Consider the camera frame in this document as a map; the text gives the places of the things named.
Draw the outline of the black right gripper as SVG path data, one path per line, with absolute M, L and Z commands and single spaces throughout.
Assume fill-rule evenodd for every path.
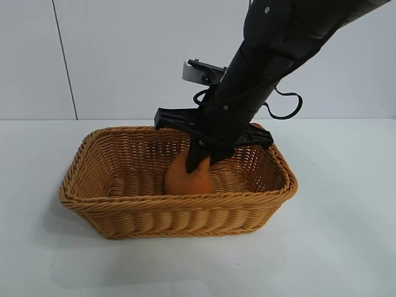
M 240 111 L 220 96 L 218 85 L 225 67 L 206 63 L 184 63 L 182 78 L 207 86 L 193 96 L 196 108 L 159 108 L 154 117 L 156 129 L 170 128 L 191 136 L 186 159 L 186 172 L 192 173 L 202 160 L 211 163 L 231 158 L 235 148 L 273 144 L 270 132 L 250 124 L 252 113 Z

